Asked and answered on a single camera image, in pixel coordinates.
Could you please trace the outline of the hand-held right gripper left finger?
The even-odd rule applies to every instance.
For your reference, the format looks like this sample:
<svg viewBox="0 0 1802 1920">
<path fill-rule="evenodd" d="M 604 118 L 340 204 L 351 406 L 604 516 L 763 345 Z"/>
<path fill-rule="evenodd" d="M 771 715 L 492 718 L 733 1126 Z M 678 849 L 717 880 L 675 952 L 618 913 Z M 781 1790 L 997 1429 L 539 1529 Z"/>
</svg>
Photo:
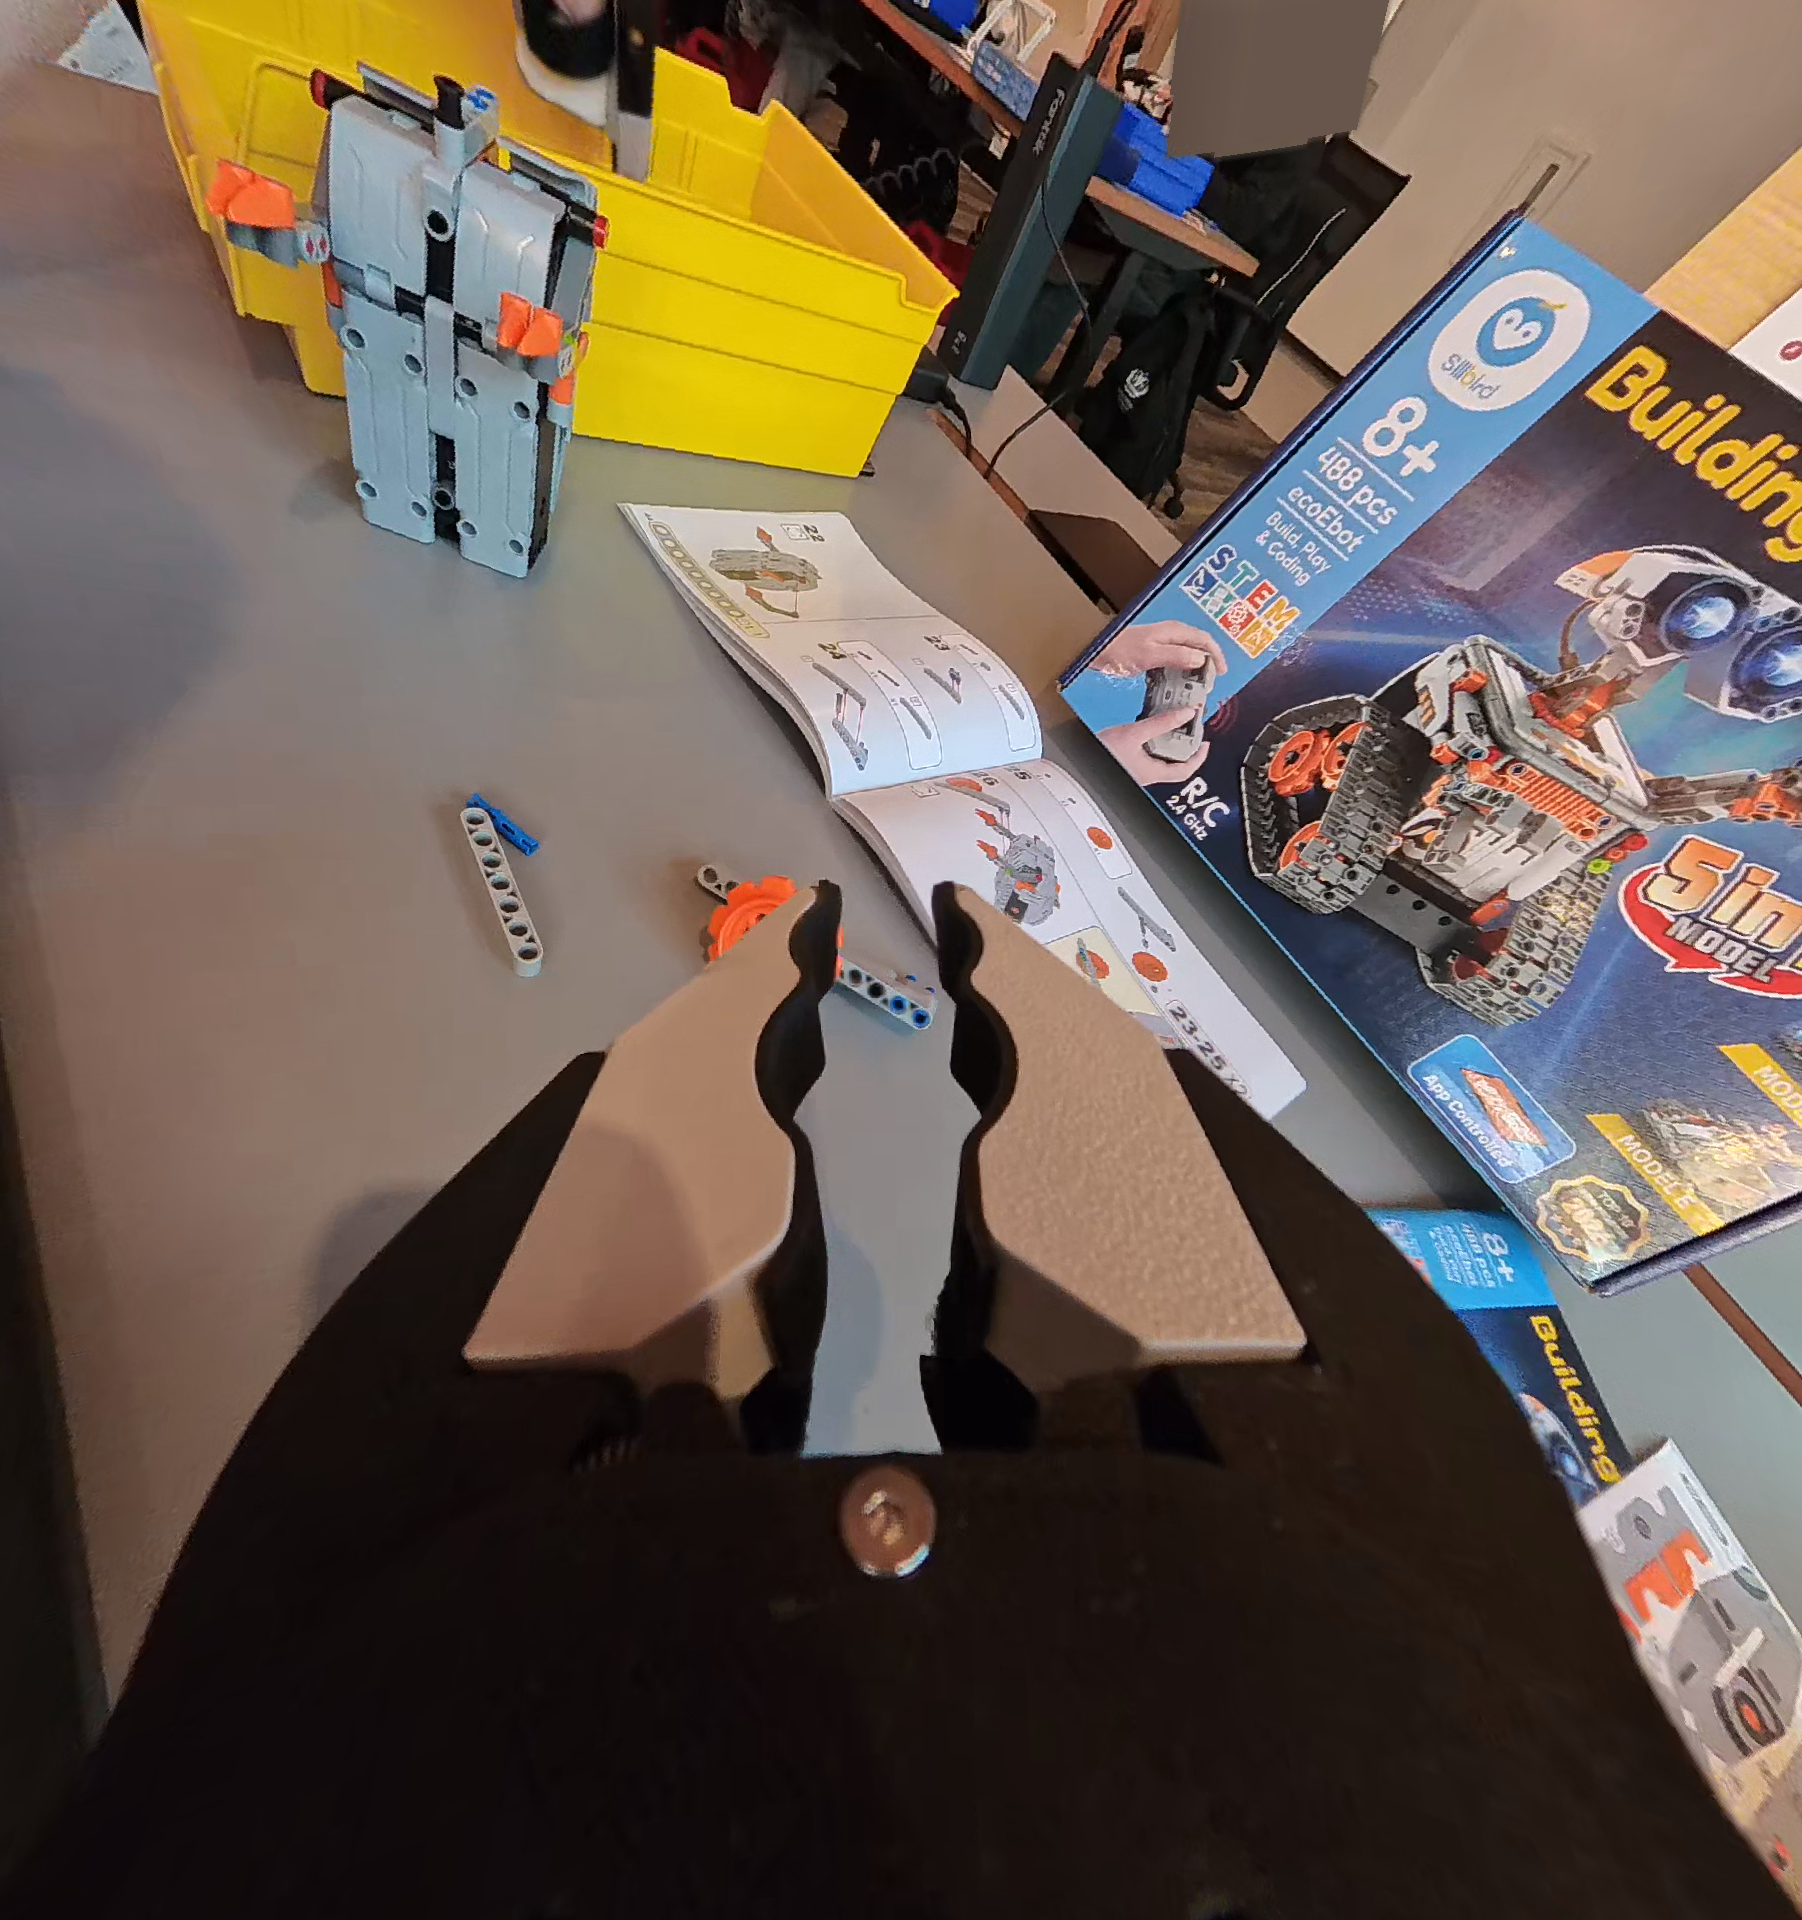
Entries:
<svg viewBox="0 0 1802 1920">
<path fill-rule="evenodd" d="M 604 1053 L 462 1357 L 701 1386 L 802 1453 L 825 1317 L 813 1148 L 839 891 L 797 886 Z"/>
</svg>

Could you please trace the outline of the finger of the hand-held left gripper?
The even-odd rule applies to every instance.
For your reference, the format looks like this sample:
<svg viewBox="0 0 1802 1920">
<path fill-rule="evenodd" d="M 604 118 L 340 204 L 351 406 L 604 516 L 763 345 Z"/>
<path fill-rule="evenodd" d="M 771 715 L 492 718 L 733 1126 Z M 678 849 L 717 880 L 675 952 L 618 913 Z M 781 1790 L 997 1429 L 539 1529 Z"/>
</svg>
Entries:
<svg viewBox="0 0 1802 1920">
<path fill-rule="evenodd" d="M 608 2 L 614 57 L 605 77 L 604 133 L 614 171 L 647 180 L 654 152 L 656 66 L 664 49 L 662 2 Z"/>
</svg>

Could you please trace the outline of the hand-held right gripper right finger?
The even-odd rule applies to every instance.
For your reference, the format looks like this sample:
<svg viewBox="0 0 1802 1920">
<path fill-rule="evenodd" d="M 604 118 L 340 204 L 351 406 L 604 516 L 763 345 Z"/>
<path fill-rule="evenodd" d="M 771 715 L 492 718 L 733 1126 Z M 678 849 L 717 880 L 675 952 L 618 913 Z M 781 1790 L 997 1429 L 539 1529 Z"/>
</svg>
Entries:
<svg viewBox="0 0 1802 1920">
<path fill-rule="evenodd" d="M 961 1142 L 921 1394 L 941 1453 L 1031 1446 L 1046 1398 L 1156 1368 L 1283 1365 L 1305 1335 L 1194 1090 L 1198 1060 L 1068 972 L 973 888 L 932 894 Z"/>
</svg>

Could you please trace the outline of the yellow plastic bin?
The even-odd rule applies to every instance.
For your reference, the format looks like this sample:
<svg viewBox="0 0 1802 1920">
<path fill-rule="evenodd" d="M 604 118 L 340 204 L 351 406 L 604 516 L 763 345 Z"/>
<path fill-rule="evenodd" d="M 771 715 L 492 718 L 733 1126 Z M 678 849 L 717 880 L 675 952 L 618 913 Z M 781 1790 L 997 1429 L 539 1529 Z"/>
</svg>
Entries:
<svg viewBox="0 0 1802 1920">
<path fill-rule="evenodd" d="M 489 88 L 504 136 L 594 180 L 608 223 L 576 372 L 591 439 L 857 477 L 954 286 L 784 106 L 745 113 L 711 70 L 656 65 L 646 180 L 604 133 L 538 96 L 512 5 L 152 2 L 143 43 L 168 147 L 231 305 L 279 324 L 312 394 L 342 348 L 312 267 L 233 251 L 206 204 L 218 164 L 312 198 L 328 116 L 312 70 Z"/>
</svg>

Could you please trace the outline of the light grey holed beam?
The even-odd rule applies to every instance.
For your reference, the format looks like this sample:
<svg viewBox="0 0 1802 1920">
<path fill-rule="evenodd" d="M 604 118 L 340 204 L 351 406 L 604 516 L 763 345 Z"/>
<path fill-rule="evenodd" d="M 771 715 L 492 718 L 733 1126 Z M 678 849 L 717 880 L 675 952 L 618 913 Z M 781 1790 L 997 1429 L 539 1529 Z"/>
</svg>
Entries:
<svg viewBox="0 0 1802 1920">
<path fill-rule="evenodd" d="M 506 853 L 510 843 L 497 819 L 484 805 L 471 800 L 459 808 L 457 823 L 482 882 L 484 898 L 489 901 L 497 918 L 512 972 L 523 981 L 538 979 L 543 965 L 543 944 L 517 886 Z"/>
</svg>

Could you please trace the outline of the grey beam assembly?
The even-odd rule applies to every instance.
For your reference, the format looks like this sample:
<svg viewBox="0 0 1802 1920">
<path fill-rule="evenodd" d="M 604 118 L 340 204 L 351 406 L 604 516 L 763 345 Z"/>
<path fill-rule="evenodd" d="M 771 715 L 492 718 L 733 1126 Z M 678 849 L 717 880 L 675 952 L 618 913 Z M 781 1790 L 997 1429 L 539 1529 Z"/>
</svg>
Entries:
<svg viewBox="0 0 1802 1920">
<path fill-rule="evenodd" d="M 704 952 L 704 935 L 705 930 L 701 930 L 699 936 L 699 952 Z M 856 1003 L 881 1010 L 889 1021 L 911 1033 L 923 1033 L 935 1021 L 935 990 L 927 983 L 911 972 L 869 969 L 839 947 L 834 987 Z"/>
</svg>

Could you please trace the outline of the white orange sticker sheet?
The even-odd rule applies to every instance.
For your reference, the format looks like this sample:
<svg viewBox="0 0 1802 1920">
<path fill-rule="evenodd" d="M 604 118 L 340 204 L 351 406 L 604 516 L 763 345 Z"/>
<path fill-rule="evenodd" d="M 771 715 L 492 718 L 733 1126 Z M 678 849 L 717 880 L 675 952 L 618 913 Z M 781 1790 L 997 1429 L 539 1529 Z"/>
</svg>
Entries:
<svg viewBox="0 0 1802 1920">
<path fill-rule="evenodd" d="M 1622 1630 L 1721 1811 L 1802 1915 L 1802 1634 L 1676 1443 L 1577 1510 Z"/>
</svg>

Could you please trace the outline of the blue instruction booklet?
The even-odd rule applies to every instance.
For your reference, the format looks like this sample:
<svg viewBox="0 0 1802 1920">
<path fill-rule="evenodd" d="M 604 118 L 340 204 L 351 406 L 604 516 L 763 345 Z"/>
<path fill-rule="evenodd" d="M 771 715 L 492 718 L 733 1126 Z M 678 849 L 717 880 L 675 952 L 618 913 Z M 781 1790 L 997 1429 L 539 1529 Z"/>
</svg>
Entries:
<svg viewBox="0 0 1802 1920">
<path fill-rule="evenodd" d="M 1537 1260 L 1505 1213 L 1368 1211 L 1505 1386 L 1566 1498 L 1584 1508 L 1634 1455 Z"/>
</svg>

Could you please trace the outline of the grey robot model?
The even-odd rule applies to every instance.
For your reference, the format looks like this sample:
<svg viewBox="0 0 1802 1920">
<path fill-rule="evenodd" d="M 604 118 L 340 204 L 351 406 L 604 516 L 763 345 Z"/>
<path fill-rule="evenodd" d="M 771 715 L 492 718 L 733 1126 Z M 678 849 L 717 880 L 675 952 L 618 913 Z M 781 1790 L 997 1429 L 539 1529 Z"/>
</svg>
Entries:
<svg viewBox="0 0 1802 1920">
<path fill-rule="evenodd" d="M 315 272 L 367 525 L 523 579 L 548 542 L 608 220 L 580 171 L 507 139 L 497 98 L 367 66 L 309 72 L 312 200 L 222 160 L 230 246 Z"/>
</svg>

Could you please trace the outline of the dark grey flat device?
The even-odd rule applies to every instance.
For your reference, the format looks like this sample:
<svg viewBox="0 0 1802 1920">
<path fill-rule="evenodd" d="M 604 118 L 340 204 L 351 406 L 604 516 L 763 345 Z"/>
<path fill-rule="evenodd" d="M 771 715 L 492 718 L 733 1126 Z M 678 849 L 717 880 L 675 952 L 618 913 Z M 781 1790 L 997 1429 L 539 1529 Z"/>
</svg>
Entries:
<svg viewBox="0 0 1802 1920">
<path fill-rule="evenodd" d="M 946 372 L 992 391 L 1105 152 L 1121 103 L 1088 66 L 1052 57 L 935 345 Z"/>
</svg>

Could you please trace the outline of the open instruction booklet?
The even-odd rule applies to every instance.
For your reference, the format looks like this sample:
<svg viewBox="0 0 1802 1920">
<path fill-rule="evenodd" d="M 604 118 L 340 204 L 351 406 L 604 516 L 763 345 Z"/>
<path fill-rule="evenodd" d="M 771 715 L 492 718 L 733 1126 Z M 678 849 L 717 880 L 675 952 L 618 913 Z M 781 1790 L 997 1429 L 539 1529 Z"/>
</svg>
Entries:
<svg viewBox="0 0 1802 1920">
<path fill-rule="evenodd" d="M 1031 688 L 847 516 L 625 501 L 672 588 L 813 750 L 828 805 L 923 927 L 957 882 L 1271 1118 L 1303 1079 L 1046 757 Z"/>
</svg>

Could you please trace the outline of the black backpack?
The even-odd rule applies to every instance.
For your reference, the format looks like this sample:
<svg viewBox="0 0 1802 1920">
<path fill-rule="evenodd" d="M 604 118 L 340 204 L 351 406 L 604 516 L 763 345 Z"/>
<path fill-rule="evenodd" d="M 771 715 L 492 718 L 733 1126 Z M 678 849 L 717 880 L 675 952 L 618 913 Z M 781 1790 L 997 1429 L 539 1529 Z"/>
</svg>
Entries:
<svg viewBox="0 0 1802 1920">
<path fill-rule="evenodd" d="M 1079 398 L 1075 435 L 1115 480 L 1165 516 L 1183 512 L 1178 478 L 1196 403 L 1241 347 L 1252 301 L 1196 282 L 1138 328 Z"/>
</svg>

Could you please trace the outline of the blue robot kit box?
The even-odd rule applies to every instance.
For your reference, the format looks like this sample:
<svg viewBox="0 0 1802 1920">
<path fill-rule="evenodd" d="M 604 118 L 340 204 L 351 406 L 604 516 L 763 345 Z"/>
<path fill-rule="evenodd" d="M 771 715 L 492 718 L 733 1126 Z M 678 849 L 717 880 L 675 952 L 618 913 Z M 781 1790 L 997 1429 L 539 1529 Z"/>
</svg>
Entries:
<svg viewBox="0 0 1802 1920">
<path fill-rule="evenodd" d="M 1594 1292 L 1802 1217 L 1802 398 L 1508 218 L 1062 679 Z"/>
</svg>

